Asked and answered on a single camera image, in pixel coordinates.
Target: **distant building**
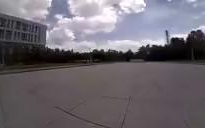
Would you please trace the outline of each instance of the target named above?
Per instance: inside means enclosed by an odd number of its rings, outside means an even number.
[[[0,42],[46,44],[46,25],[0,14]]]
[[[31,52],[46,44],[47,26],[0,13],[0,65],[9,63],[15,54]]]

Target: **pavement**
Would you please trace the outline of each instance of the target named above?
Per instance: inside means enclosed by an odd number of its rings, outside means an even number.
[[[0,75],[0,128],[205,128],[205,66],[114,63]]]
[[[44,66],[42,67],[27,67],[20,68],[20,69],[6,69],[6,70],[0,70],[0,75],[5,74],[13,74],[13,73],[23,73],[23,72],[33,72],[33,71],[41,71],[41,70],[52,70],[52,69],[60,69],[60,68],[73,68],[73,67],[80,67],[80,66],[92,66],[97,64],[107,64],[107,63],[87,63],[87,64],[67,64],[67,65],[50,65],[50,66]]]

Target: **window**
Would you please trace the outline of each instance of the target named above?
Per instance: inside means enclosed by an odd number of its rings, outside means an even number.
[[[20,30],[20,28],[21,28],[21,22],[17,21],[16,22],[16,29]]]
[[[23,23],[23,24],[22,24],[22,27],[23,27],[23,31],[24,31],[24,32],[27,32],[27,30],[28,30],[28,24]]]
[[[35,33],[37,33],[37,26],[35,26]]]
[[[11,21],[11,26],[10,26],[10,27],[13,28],[13,26],[14,26],[14,21],[12,20],[12,21]]]
[[[20,32],[17,33],[17,40],[20,40]]]
[[[0,29],[0,39],[4,39],[5,31]]]
[[[0,18],[0,27],[6,27],[6,19]]]
[[[10,28],[10,20],[7,20],[6,27],[7,27],[7,28]]]
[[[17,39],[17,32],[14,32],[13,40],[16,40],[16,39]]]
[[[22,33],[22,34],[21,34],[21,40],[22,40],[22,41],[25,41],[25,33]]]
[[[31,32],[34,32],[34,26],[32,25],[32,27],[31,27]]]
[[[34,35],[34,42],[37,42],[37,35]]]
[[[31,32],[31,25],[28,25],[28,32]]]
[[[30,42],[33,42],[33,35],[30,35]]]
[[[30,34],[28,34],[28,41],[30,42]]]
[[[6,31],[6,40],[12,39],[12,31]]]

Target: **sky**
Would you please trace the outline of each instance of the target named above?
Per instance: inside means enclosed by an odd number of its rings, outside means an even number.
[[[0,0],[0,12],[46,24],[47,46],[137,51],[146,44],[205,33],[205,0]]]

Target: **treeline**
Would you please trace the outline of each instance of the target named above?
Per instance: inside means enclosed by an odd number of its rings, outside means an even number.
[[[87,63],[130,61],[131,51],[92,50],[79,53],[73,50],[51,49],[44,46],[13,44],[3,47],[0,45],[0,64],[39,64],[39,63]]]
[[[44,46],[0,43],[0,64],[38,64],[74,62],[112,62],[144,59],[146,61],[205,59],[205,34],[201,30],[191,31],[186,40],[173,37],[170,44],[146,45],[133,53],[131,50],[97,50],[79,53],[73,50],[50,49]]]
[[[134,58],[146,61],[205,59],[205,34],[201,30],[195,30],[188,34],[186,40],[173,37],[170,44],[164,46],[142,46]]]

